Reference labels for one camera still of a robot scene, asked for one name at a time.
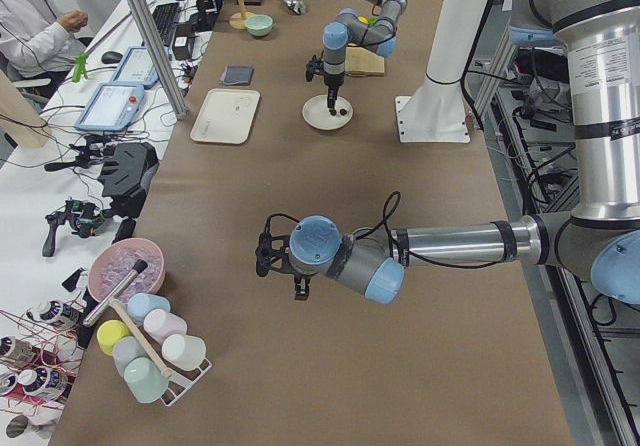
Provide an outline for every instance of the yellow cup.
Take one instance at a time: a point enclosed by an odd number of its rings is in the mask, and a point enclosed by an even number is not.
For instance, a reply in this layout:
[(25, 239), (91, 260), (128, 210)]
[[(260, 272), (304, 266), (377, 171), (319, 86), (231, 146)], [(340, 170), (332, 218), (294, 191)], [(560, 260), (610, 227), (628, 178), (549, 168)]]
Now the yellow cup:
[(117, 319), (111, 319), (98, 328), (98, 345), (104, 354), (113, 356), (113, 347), (125, 336), (131, 336), (127, 325)]

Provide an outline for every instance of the warning label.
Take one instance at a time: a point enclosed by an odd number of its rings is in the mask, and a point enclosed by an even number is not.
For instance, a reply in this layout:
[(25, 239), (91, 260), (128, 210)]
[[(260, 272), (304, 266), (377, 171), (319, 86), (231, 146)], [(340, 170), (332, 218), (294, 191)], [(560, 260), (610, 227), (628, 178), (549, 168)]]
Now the warning label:
[(611, 141), (626, 138), (640, 133), (640, 118), (629, 119), (627, 121), (616, 121), (609, 125), (609, 135)]
[(631, 83), (634, 72), (638, 74), (634, 71), (631, 51), (638, 55), (640, 52), (637, 49), (636, 34), (570, 51), (571, 93), (589, 93), (601, 88)]

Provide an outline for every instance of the computer mouse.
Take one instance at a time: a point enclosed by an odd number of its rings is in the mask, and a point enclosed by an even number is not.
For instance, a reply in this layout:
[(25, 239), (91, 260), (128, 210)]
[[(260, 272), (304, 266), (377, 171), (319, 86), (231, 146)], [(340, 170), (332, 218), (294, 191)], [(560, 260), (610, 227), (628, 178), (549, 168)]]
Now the computer mouse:
[(107, 51), (102, 55), (102, 64), (115, 64), (122, 60), (122, 54), (117, 51)]

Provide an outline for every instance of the gray handle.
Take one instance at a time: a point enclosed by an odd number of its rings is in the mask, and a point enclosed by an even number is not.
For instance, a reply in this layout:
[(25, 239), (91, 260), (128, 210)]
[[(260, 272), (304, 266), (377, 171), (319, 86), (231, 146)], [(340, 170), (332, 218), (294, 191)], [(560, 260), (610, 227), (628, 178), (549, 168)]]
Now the gray handle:
[(131, 271), (129, 271), (126, 276), (122, 278), (111, 291), (109, 291), (109, 294), (107, 294), (107, 296), (105, 296), (105, 298), (100, 301), (100, 304), (98, 304), (98, 306), (96, 306), (95, 309), (91, 311), (91, 313), (89, 313), (86, 318), (84, 318), (82, 324), (86, 327), (91, 327), (96, 324), (96, 321), (98, 321), (100, 316), (102, 316), (102, 313), (104, 313), (109, 307), (109, 302), (113, 298), (120, 295), (120, 293), (122, 293), (125, 289), (127, 289), (127, 287), (136, 280), (138, 275), (142, 271), (147, 269), (147, 266), (148, 264), (146, 263), (146, 261), (143, 261), (141, 259), (137, 260), (136, 264), (133, 265)]

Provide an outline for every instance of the brown table surface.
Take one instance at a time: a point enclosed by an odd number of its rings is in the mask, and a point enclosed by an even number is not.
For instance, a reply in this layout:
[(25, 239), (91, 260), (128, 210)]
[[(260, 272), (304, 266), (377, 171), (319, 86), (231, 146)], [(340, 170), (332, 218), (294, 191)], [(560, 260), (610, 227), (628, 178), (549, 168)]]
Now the brown table surface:
[[(323, 214), (348, 232), (376, 223), (397, 189), (392, 227), (505, 217), (481, 133), (468, 145), (397, 138), (394, 97), (423, 81), (441, 0), (409, 0), (386, 76), (346, 78), (355, 116), (331, 133), (302, 119), (325, 93), (322, 78), (305, 82), (305, 64), (340, 9), (371, 6), (306, 1), (303, 16), (281, 0), (249, 7), (275, 19), (261, 40), (233, 30), (237, 6), (225, 6), (136, 231), (163, 249), (161, 293), (204, 338), (213, 370), (171, 408), (142, 405), (94, 340), (51, 445), (573, 444), (518, 264), (410, 268), (388, 306), (320, 277), (297, 302), (290, 276), (256, 276), (274, 212)], [(243, 64), (261, 94), (249, 140), (192, 142), (207, 91)], [(275, 220), (272, 232), (291, 228)]]

